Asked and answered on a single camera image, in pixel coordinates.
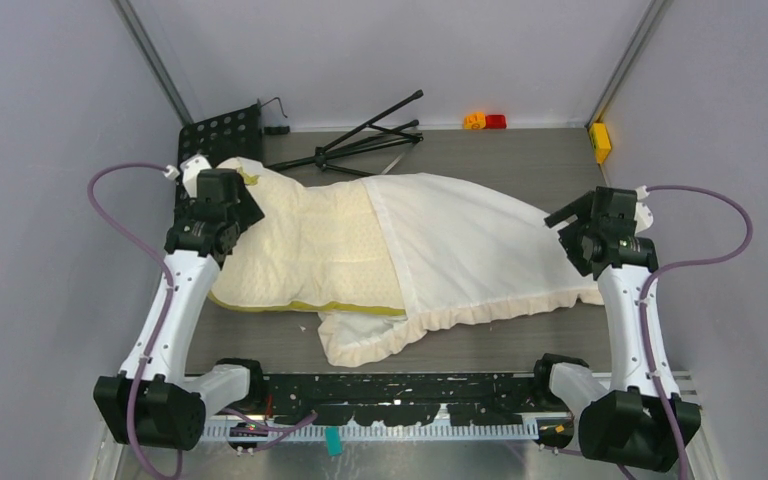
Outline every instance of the black metal plate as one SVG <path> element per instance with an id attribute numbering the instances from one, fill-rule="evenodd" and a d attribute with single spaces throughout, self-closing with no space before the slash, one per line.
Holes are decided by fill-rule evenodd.
<path id="1" fill-rule="evenodd" d="M 241 110 L 187 125 L 178 133 L 178 160 L 201 153 L 214 167 L 231 157 L 263 161 L 263 129 L 260 103 Z M 178 185 L 176 206 L 187 199 L 183 185 Z"/>
<path id="2" fill-rule="evenodd" d="M 534 378 L 512 373 L 275 374 L 265 378 L 272 414 L 279 423 L 288 424 L 315 410 L 317 425 L 345 425 L 352 418 L 360 425 L 374 421 L 388 426 L 425 425 L 442 403 L 454 426 L 514 425 L 522 422 L 517 413 L 567 411 L 563 404 L 537 404 Z"/>

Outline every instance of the yellow trim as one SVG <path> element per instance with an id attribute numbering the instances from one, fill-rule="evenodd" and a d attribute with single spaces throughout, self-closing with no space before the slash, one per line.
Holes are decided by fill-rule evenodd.
<path id="1" fill-rule="evenodd" d="M 361 307 L 360 305 L 352 305 L 350 303 L 340 303 L 340 302 L 328 302 L 325 305 L 322 306 L 314 306 L 310 305 L 308 303 L 304 302 L 290 302 L 289 305 L 276 305 L 272 307 L 238 307 L 235 305 L 229 305 L 225 302 L 222 302 L 218 298 L 216 298 L 213 295 L 213 292 L 210 292 L 207 294 L 207 298 L 209 298 L 213 303 L 219 305 L 222 308 L 227 308 L 228 310 L 234 310 L 237 312 L 286 312 L 286 311 L 298 311 L 298 312 L 330 312 L 330 311 L 341 311 L 341 312 L 355 312 L 355 313 L 365 313 L 367 315 L 381 315 L 385 317 L 395 317 L 397 315 L 404 315 L 405 311 L 403 309 L 398 308 L 390 308 L 390 307 Z"/>
<path id="2" fill-rule="evenodd" d="M 244 172 L 243 167 L 238 168 L 237 173 L 239 173 L 240 176 L 243 177 L 243 183 L 245 183 L 248 186 L 257 185 L 257 179 L 260 178 L 260 175 L 249 175 L 248 173 Z"/>

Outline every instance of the white fabric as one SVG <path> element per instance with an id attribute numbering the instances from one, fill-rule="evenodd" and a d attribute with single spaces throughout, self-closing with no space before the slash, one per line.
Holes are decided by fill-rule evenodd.
<path id="1" fill-rule="evenodd" d="M 354 367 L 401 351 L 429 330 L 601 304 L 543 223 L 546 213 L 436 175 L 363 180 L 396 268 L 406 315 L 321 313 L 328 361 Z"/>
<path id="2" fill-rule="evenodd" d="M 458 323 L 601 304 L 596 283 L 578 275 L 545 227 L 546 214 L 493 190 L 428 174 L 305 189 L 251 160 L 221 167 L 242 169 L 266 218 L 240 237 L 216 300 L 243 309 L 336 301 L 405 310 L 320 313 L 334 365 L 382 360 Z"/>
<path id="3" fill-rule="evenodd" d="M 403 310 L 393 262 L 360 182 L 305 188 L 259 162 L 232 158 L 265 218 L 240 236 L 211 293 L 240 310 L 332 302 Z"/>

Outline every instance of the white connector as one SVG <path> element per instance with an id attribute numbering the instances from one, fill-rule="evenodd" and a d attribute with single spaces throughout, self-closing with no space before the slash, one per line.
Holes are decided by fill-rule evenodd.
<path id="1" fill-rule="evenodd" d="M 181 176 L 181 171 L 178 170 L 178 168 L 174 165 L 166 165 L 166 171 L 163 172 L 163 176 L 169 180 L 174 181 L 176 178 Z"/>
<path id="2" fill-rule="evenodd" d="M 635 192 L 637 192 L 637 201 L 641 201 L 649 196 L 649 187 L 646 185 L 641 185 L 634 189 Z"/>

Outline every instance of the red block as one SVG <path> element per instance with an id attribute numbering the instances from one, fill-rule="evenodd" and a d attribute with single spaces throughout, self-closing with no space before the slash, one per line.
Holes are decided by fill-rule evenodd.
<path id="1" fill-rule="evenodd" d="M 508 128 L 508 121 L 505 120 L 504 115 L 487 115 L 487 126 L 484 128 Z"/>

